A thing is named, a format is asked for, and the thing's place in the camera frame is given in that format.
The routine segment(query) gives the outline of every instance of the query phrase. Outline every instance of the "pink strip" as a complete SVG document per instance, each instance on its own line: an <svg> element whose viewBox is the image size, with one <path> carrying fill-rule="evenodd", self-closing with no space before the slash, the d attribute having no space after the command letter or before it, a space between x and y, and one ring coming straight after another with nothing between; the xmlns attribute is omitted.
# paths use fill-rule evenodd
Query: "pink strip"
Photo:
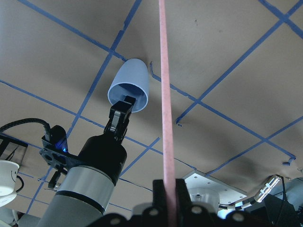
<svg viewBox="0 0 303 227"><path fill-rule="evenodd" d="M160 11L160 50L161 50L161 90L162 90L162 134L164 187L168 208L169 227L177 226L177 199L174 146L172 137L172 119L169 87L169 54L167 46L165 0L159 0Z"/></svg>

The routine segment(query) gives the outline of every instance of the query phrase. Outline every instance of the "white cylinder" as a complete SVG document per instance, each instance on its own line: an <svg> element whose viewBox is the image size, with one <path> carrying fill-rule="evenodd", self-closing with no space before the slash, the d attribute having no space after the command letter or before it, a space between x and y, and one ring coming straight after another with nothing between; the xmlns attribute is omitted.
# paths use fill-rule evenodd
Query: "white cylinder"
<svg viewBox="0 0 303 227"><path fill-rule="evenodd" d="M132 112L138 112L147 105L149 93L149 78L145 63L140 59L129 59L116 74L110 86L107 97L113 105L124 101L126 96L136 98Z"/></svg>
<svg viewBox="0 0 303 227"><path fill-rule="evenodd" d="M212 206L217 213L220 205L220 195L218 192L208 188L190 188L188 190L192 202L204 202Z"/></svg>
<svg viewBox="0 0 303 227"><path fill-rule="evenodd" d="M0 196L14 191L18 169L17 163L0 160Z"/></svg>

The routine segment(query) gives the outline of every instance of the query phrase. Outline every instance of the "mounting plate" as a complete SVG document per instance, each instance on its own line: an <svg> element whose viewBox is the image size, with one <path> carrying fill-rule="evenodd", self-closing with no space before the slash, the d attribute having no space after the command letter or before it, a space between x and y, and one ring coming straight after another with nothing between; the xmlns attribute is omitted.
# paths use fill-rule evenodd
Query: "mounting plate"
<svg viewBox="0 0 303 227"><path fill-rule="evenodd" d="M246 192L219 181L216 178L207 176L197 170L187 174L183 179L185 180L188 189L207 188L218 192L221 204L230 204L247 197Z"/></svg>

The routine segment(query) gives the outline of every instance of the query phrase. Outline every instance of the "pink rod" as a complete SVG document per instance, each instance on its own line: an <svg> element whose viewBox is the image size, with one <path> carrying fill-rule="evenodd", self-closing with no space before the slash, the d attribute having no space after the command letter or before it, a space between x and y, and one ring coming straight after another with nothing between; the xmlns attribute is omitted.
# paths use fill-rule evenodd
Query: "pink rod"
<svg viewBox="0 0 303 227"><path fill-rule="evenodd" d="M168 226L177 226L177 199L174 146L169 87L169 54L167 45L165 0L159 0L160 12L160 52L161 52L161 93L162 93L162 134L163 134L163 169L166 203L168 208Z"/></svg>

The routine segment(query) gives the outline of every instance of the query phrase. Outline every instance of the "screw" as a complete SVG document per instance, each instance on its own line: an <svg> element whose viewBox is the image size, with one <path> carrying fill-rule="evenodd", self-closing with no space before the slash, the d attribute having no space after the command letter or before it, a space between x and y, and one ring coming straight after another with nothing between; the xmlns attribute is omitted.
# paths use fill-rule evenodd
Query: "screw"
<svg viewBox="0 0 303 227"><path fill-rule="evenodd" d="M159 211L155 208L151 209L149 212L150 216L157 216L159 214Z"/></svg>
<svg viewBox="0 0 303 227"><path fill-rule="evenodd" d="M244 216L240 213L234 213L232 216L232 219L234 219L235 221L238 221L238 222L242 222L242 221L244 221Z"/></svg>
<svg viewBox="0 0 303 227"><path fill-rule="evenodd" d="M193 212L194 214L201 214L202 209L201 209L201 207L194 206L194 207L191 208L191 212Z"/></svg>
<svg viewBox="0 0 303 227"><path fill-rule="evenodd" d="M119 218L113 218L110 220L109 222L112 226L118 225L120 223L120 219Z"/></svg>

